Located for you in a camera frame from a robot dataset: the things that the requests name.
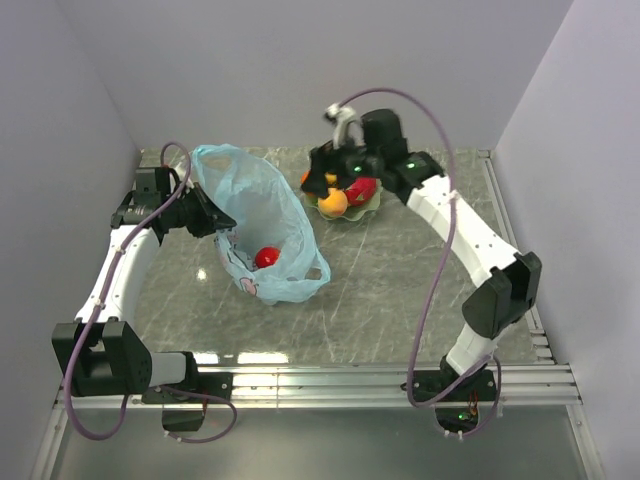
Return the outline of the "light blue plastic bag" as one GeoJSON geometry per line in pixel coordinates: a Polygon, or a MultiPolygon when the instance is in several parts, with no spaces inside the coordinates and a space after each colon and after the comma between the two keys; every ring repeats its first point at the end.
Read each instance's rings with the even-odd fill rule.
{"type": "Polygon", "coordinates": [[[191,154],[191,178],[236,221],[215,238],[234,284],[267,305],[302,303],[331,279],[313,228],[284,175],[270,162],[238,147],[201,145],[191,154]],[[278,261],[258,269],[256,253],[280,249],[278,261]]]}

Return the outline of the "red fake apple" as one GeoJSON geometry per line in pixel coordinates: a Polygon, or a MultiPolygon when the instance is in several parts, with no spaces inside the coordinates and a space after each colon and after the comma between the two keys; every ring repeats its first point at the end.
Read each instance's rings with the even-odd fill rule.
{"type": "Polygon", "coordinates": [[[258,269],[273,266],[280,257],[280,249],[274,246],[261,248],[254,257],[255,266],[258,269]]]}

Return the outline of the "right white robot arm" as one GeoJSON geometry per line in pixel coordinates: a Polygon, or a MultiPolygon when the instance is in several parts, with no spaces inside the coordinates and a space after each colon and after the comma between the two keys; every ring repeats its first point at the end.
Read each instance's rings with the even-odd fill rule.
{"type": "Polygon", "coordinates": [[[339,186],[375,178],[421,217],[444,240],[475,287],[463,303],[464,326],[443,360],[440,386],[445,395],[462,399],[476,384],[473,371],[485,364],[502,332],[534,306],[542,263],[520,253],[492,230],[453,186],[452,169],[443,169],[429,154],[412,152],[399,116],[390,109],[358,115],[333,104],[325,112],[333,125],[331,140],[310,151],[304,192],[329,195],[327,177],[339,186]]]}

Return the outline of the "yellow-orange fake peach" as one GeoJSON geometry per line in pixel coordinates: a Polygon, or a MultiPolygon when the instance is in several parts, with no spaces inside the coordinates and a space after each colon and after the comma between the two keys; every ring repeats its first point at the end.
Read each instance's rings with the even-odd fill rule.
{"type": "Polygon", "coordinates": [[[326,198],[317,200],[319,211],[328,217],[339,217],[343,215],[349,207],[346,194],[337,188],[329,188],[326,198]]]}

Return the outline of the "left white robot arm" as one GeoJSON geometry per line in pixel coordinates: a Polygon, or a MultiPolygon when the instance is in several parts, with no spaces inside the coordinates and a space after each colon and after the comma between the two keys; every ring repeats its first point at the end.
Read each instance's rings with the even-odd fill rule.
{"type": "Polygon", "coordinates": [[[185,230],[203,238],[235,227],[199,184],[177,190],[175,169],[144,167],[111,217],[109,248],[89,298],[70,323],[59,323],[52,345],[74,397],[143,394],[165,385],[189,402],[202,379],[192,353],[152,353],[132,322],[149,267],[164,237],[185,230]]]}

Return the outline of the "red fake dragon fruit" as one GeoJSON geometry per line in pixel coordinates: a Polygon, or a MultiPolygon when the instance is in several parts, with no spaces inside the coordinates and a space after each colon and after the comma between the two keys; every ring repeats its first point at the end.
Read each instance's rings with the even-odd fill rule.
{"type": "Polygon", "coordinates": [[[349,206],[358,207],[368,202],[377,190],[377,180],[371,177],[358,177],[343,190],[349,206]]]}

